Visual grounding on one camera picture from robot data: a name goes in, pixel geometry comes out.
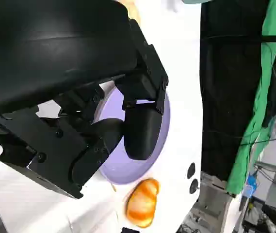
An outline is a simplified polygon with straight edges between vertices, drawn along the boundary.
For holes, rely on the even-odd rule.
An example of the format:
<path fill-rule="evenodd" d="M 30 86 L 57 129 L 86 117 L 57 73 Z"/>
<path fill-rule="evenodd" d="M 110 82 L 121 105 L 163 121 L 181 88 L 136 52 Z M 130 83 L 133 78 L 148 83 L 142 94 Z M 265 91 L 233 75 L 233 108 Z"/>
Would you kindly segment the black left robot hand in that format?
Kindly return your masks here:
<path fill-rule="evenodd" d="M 168 76 L 116 0 L 0 0 L 0 161 L 80 199 L 120 141 L 147 160 Z"/>

